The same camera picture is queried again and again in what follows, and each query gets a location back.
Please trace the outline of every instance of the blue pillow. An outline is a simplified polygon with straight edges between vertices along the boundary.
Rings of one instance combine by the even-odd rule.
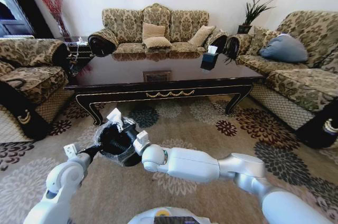
[[[263,58],[289,63],[305,62],[308,58],[303,44],[287,34],[271,39],[259,53]]]

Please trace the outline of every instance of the floral rug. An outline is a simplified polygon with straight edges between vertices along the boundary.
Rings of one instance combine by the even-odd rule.
[[[202,150],[214,158],[250,154],[266,163],[268,180],[301,197],[338,223],[338,154],[313,150],[265,108],[244,99],[225,115],[230,97],[183,98],[117,105],[137,121],[152,143]],[[114,104],[97,106],[104,116]],[[41,199],[48,173],[67,160],[63,146],[90,146],[93,119],[72,101],[50,136],[35,143],[0,145],[0,223],[22,223]],[[141,165],[121,167],[97,155],[72,198],[70,223],[127,223],[151,208],[187,208],[217,223],[266,223],[258,200],[231,181],[195,183],[150,173]]]

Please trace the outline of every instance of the dark wooden coffee table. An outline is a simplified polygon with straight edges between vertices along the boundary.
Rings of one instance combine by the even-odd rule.
[[[226,106],[226,114],[231,114],[235,106],[250,93],[252,83],[263,78],[233,61],[225,64],[227,57],[223,54],[218,56],[214,65],[203,63],[202,67],[214,66],[213,69],[202,69],[202,57],[162,58],[159,61],[128,58],[116,60],[111,55],[95,57],[87,65],[90,71],[88,68],[82,70],[65,88],[75,91],[77,102],[93,117],[94,125],[98,126],[102,124],[103,118],[95,104],[102,102],[233,95]],[[143,72],[149,71],[171,73],[168,81],[145,82]]]

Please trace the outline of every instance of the vase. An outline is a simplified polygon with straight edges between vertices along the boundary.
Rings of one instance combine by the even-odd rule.
[[[62,19],[61,15],[56,16],[55,20],[58,24],[61,36],[65,39],[68,39],[70,37],[70,35],[69,35],[68,30],[64,26],[63,19]]]
[[[252,26],[238,25],[237,34],[248,34]]]

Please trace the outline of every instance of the potted plant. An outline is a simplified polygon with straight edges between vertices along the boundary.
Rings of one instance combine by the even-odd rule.
[[[246,8],[246,20],[242,25],[238,26],[238,32],[237,34],[248,34],[249,30],[251,29],[251,23],[254,19],[258,17],[258,15],[261,14],[261,12],[266,11],[268,9],[274,8],[267,7],[268,4],[270,4],[273,0],[269,0],[268,2],[265,2],[264,4],[259,5],[259,2],[261,0],[252,0],[252,3],[247,2],[247,8]]]

